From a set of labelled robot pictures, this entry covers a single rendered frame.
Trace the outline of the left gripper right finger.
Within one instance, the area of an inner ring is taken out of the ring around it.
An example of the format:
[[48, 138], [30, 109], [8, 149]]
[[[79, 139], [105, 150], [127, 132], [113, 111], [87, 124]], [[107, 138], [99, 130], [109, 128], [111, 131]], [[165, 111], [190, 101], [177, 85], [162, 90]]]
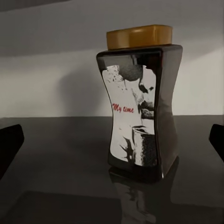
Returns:
[[209, 140], [224, 162], [224, 126], [214, 124]]

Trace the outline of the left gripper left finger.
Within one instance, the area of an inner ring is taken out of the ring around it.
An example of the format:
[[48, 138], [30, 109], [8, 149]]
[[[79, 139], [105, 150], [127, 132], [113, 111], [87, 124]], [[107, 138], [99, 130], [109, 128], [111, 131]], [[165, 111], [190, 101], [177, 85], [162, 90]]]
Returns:
[[0, 180], [24, 143], [20, 124], [0, 129]]

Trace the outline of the bottle of coffee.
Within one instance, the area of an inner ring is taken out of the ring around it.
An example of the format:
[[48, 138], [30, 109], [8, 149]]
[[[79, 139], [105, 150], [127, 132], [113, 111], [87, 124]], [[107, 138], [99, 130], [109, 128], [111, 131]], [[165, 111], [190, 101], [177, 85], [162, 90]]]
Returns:
[[163, 181], [180, 151], [172, 99], [183, 47], [172, 27], [147, 25], [106, 33], [96, 55], [112, 106], [107, 163]]

